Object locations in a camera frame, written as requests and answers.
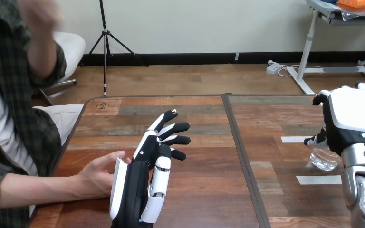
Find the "black baseboard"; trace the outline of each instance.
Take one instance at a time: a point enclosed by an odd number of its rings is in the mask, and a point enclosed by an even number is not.
[[[137,54],[149,65],[204,65],[204,64],[260,64],[273,60],[278,63],[298,63],[302,52],[253,52],[239,53],[199,53],[199,54]],[[132,54],[112,54],[107,58],[108,66],[139,66],[144,61]],[[311,52],[310,63],[355,62],[365,59],[364,51]],[[83,55],[79,64],[84,66],[103,66],[104,54]]]

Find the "human arm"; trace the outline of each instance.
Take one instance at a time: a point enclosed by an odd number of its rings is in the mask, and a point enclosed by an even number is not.
[[[106,166],[124,155],[122,151],[97,158],[71,177],[32,177],[8,173],[0,184],[0,209],[108,197],[114,175],[108,173]]]
[[[30,80],[35,87],[49,87],[66,69],[63,50],[53,38],[59,10],[53,0],[19,0],[19,11],[24,23],[16,31],[26,51]]]

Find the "chair leg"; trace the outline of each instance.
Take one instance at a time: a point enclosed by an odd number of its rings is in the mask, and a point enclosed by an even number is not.
[[[74,85],[74,84],[76,84],[76,79],[55,83],[49,89],[56,89],[63,86]]]
[[[38,92],[40,93],[45,103],[47,103],[49,106],[54,106],[54,104],[51,102],[51,100],[48,98],[48,96],[44,93],[42,89],[38,89]]]

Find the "white wall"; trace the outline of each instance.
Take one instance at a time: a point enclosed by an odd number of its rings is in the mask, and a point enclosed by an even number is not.
[[[303,51],[312,14],[304,0],[103,0],[107,28],[136,53]],[[61,31],[90,51],[102,31],[98,0],[59,0]],[[126,53],[110,39],[113,53]],[[312,51],[365,51],[365,27],[318,21]],[[103,41],[94,53],[103,53]]]

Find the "chair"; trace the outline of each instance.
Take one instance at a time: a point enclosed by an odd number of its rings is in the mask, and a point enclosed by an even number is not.
[[[65,70],[65,77],[59,80],[52,87],[42,90],[39,89],[38,92],[42,96],[43,100],[50,106],[54,104],[48,98],[44,91],[50,89],[57,89],[63,86],[74,85],[76,84],[76,80],[67,80],[76,70],[79,61],[82,59],[83,54],[86,49],[85,40],[76,34],[67,33],[67,32],[54,32],[54,40],[62,47],[65,54],[65,60],[67,62],[67,68]]]

